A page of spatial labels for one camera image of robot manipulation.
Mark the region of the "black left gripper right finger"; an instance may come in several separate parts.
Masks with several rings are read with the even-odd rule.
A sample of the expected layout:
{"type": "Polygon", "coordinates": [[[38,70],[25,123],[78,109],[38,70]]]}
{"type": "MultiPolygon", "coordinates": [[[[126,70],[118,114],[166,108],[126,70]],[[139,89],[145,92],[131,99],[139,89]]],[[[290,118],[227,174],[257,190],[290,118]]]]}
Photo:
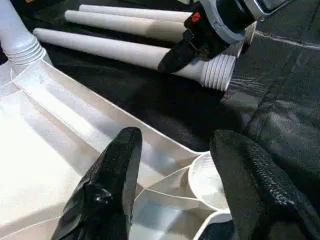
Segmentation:
{"type": "Polygon", "coordinates": [[[316,209],[259,144],[220,129],[209,150],[241,240],[320,238],[316,209]]]}

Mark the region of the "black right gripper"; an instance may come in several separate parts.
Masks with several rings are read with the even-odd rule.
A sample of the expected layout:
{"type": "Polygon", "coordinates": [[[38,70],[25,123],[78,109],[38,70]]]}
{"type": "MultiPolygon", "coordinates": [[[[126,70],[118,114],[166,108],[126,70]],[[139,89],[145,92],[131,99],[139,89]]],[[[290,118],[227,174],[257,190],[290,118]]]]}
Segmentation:
{"type": "Polygon", "coordinates": [[[178,72],[194,58],[208,61],[230,47],[213,29],[204,9],[196,9],[184,26],[184,41],[179,41],[163,56],[157,66],[159,72],[178,72]]]}

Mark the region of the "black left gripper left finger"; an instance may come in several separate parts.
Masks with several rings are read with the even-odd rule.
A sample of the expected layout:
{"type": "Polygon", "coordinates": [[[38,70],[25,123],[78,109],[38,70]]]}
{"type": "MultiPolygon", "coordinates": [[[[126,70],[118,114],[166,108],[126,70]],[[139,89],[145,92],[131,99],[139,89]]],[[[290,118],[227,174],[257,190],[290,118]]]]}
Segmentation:
{"type": "Polygon", "coordinates": [[[63,208],[54,240],[127,240],[142,154],[137,127],[123,128],[82,177],[63,208]]]}

